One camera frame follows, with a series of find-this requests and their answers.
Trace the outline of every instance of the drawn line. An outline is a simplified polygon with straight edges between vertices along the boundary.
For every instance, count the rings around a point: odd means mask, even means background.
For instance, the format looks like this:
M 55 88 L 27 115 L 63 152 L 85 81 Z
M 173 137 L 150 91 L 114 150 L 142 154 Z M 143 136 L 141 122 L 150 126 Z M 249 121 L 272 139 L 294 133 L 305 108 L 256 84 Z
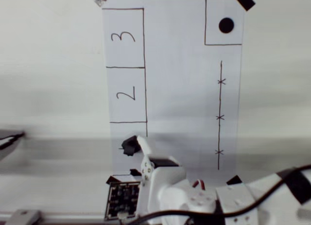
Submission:
M 117 68 L 117 69 L 144 69 L 145 67 L 106 66 L 106 68 L 109 68 L 109 69 L 114 69 L 114 68 Z
M 123 93 L 123 92 L 118 92 L 118 93 L 117 93 L 117 98 L 118 98 L 118 99 L 119 99 L 119 95 L 120 95 L 120 94 L 126 95 L 126 96 L 130 97 L 132 100 L 135 100 L 135 87 L 133 86 L 133 96 L 130 96 L 130 95 L 128 95 L 128 94 L 126 94 L 126 93 Z
M 113 124 L 123 124 L 123 123 L 146 123 L 145 121 L 111 121 Z
M 144 74 L 145 74 L 145 112 L 146 112 L 146 137 L 148 136 L 148 115 L 147 115 L 147 82 L 146 82 L 146 54 L 145 54 L 145 10 L 142 9 L 142 35 L 144 46 Z
M 220 85 L 219 87 L 219 109 L 218 109 L 218 116 L 217 120 L 218 120 L 218 150 L 216 151 L 216 154 L 218 154 L 218 170 L 219 170 L 219 162 L 220 162 L 220 154 L 223 155 L 223 150 L 220 150 L 220 122 L 221 120 L 224 120 L 224 116 L 225 115 L 221 115 L 221 111 L 222 111 L 222 84 L 223 81 L 225 79 L 223 79 L 223 61 L 220 61 L 220 80 L 218 80 L 218 84 Z
M 133 36 L 131 33 L 129 33 L 129 32 L 121 32 L 120 35 L 118 35 L 117 33 L 112 33 L 112 34 L 111 34 L 111 41 L 113 41 L 113 36 L 114 36 L 114 35 L 116 35 L 117 37 L 119 37 L 120 40 L 122 40 L 122 35 L 123 35 L 123 34 L 128 34 L 128 35 L 130 35 L 130 36 L 132 37 L 132 39 L 134 40 L 134 42 L 136 42 L 134 36 Z
M 102 10 L 143 10 L 144 8 L 102 8 Z
M 231 46 L 231 45 L 242 45 L 242 44 L 205 44 L 205 46 Z
M 131 174 L 114 174 L 112 176 L 124 176 L 124 175 L 131 175 Z
M 205 45 L 205 46 L 234 46 L 234 45 L 242 45 L 242 44 L 207 44 L 207 43 L 206 43 L 206 30 L 207 30 L 207 0 L 205 0 L 204 45 Z
M 206 45 L 206 26 L 207 26 L 207 0 L 205 0 L 205 31 L 204 31 L 204 44 Z

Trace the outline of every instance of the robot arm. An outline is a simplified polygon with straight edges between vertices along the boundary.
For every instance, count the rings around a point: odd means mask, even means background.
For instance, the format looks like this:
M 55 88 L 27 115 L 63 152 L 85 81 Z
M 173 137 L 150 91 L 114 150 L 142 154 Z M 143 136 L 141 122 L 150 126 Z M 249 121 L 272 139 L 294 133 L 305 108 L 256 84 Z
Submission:
M 130 225 L 304 225 L 311 219 L 311 165 L 257 181 L 205 191 L 194 188 L 172 156 L 157 155 L 137 137 L 144 153 L 136 207 Z

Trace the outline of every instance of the handwritten number 3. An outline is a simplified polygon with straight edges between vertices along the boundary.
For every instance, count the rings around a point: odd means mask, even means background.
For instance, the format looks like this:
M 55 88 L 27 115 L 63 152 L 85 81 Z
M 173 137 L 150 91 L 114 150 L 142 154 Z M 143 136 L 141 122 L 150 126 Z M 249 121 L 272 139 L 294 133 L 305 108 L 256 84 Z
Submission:
M 119 37 L 120 40 L 122 40 L 122 35 L 123 35 L 123 34 L 128 34 L 128 35 L 130 35 L 130 36 L 132 37 L 132 39 L 134 40 L 134 42 L 135 42 L 134 36 L 133 36 L 131 33 L 129 33 L 129 32 L 121 32 L 120 35 L 118 35 L 117 33 L 112 33 L 112 34 L 111 34 L 111 40 L 113 41 L 113 36 L 114 36 L 114 35 L 116 35 L 117 37 Z
M 133 96 L 130 96 L 130 95 L 125 94 L 125 93 L 123 93 L 123 92 L 118 92 L 118 93 L 117 93 L 117 98 L 118 98 L 118 99 L 119 99 L 119 95 L 120 95 L 120 94 L 126 95 L 126 96 L 130 97 L 132 100 L 135 100 L 135 87 L 133 87 Z

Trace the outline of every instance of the black tape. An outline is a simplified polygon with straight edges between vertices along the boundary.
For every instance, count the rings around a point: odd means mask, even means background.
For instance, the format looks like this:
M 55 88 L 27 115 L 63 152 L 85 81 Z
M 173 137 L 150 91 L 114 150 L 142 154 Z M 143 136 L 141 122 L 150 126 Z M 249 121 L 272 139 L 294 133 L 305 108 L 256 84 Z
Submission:
M 123 154 L 127 156 L 133 156 L 136 152 L 141 150 L 140 144 L 137 141 L 137 136 L 132 136 L 122 143 L 124 149 Z
M 235 185 L 243 183 L 238 175 L 227 181 L 227 185 Z
M 243 6 L 246 11 L 248 11 L 256 4 L 253 0 L 238 0 L 238 2 L 241 4 L 241 6 Z
M 108 180 L 106 181 L 106 184 L 110 185 L 111 183 L 114 183 L 114 182 L 121 182 L 121 181 L 119 181 L 117 178 L 114 178 L 113 176 L 110 176 Z
M 130 174 L 132 176 L 141 176 L 141 173 L 137 169 L 130 169 Z
M 179 167 L 177 163 L 168 158 L 149 158 L 155 165 L 155 169 L 158 167 Z
M 311 199 L 311 183 L 301 172 L 295 172 L 286 178 L 293 170 L 294 168 L 286 169 L 278 172 L 277 175 L 285 180 L 288 189 L 297 201 L 304 204 Z

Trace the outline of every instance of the white wall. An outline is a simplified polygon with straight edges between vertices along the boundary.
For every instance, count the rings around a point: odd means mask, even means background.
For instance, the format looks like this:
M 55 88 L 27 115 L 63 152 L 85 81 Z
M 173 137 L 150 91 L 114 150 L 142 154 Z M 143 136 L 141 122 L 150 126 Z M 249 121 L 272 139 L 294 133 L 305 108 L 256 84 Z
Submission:
M 242 51 L 238 167 L 245 180 L 309 163 L 311 155 L 310 0 L 255 2 Z M 21 126 L 32 138 L 109 136 L 101 15 L 92 0 L 0 0 L 1 126 Z M 83 147 L 72 158 L 88 153 L 108 172 L 108 145 Z M 43 150 L 52 160 L 71 158 L 70 148 Z M 88 174 L 68 187 L 89 190 L 76 186 Z M 89 211 L 102 209 L 97 202 Z

